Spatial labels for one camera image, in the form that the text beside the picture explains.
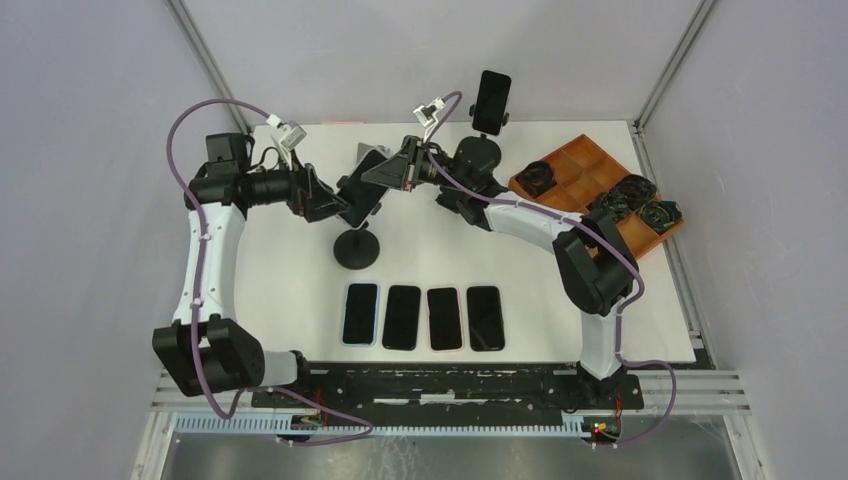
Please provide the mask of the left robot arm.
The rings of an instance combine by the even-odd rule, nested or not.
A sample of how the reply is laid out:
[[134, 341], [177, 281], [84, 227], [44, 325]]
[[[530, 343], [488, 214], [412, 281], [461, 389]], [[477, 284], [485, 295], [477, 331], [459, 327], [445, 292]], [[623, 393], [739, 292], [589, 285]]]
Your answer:
[[314, 394], [303, 355], [265, 351], [236, 321], [240, 238], [255, 206], [284, 203], [294, 215], [316, 222], [350, 205], [309, 164], [253, 169], [252, 142], [241, 133], [206, 138], [207, 160], [188, 182], [185, 196], [190, 249], [183, 293], [171, 324], [154, 331], [152, 347], [187, 397], [276, 386], [278, 397], [297, 408]]

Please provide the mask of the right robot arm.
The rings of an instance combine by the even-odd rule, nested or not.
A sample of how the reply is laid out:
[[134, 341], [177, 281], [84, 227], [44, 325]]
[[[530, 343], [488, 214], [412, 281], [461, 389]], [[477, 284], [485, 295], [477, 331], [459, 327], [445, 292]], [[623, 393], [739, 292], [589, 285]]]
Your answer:
[[499, 146], [485, 136], [464, 138], [453, 155], [434, 142], [407, 136], [397, 153], [366, 169], [362, 178], [400, 191], [436, 185], [439, 203], [469, 225], [551, 253], [564, 291], [581, 315], [578, 396], [585, 405], [602, 408], [617, 396], [627, 374], [623, 312], [645, 290], [637, 261], [607, 213], [565, 212], [527, 200], [494, 179], [500, 160]]

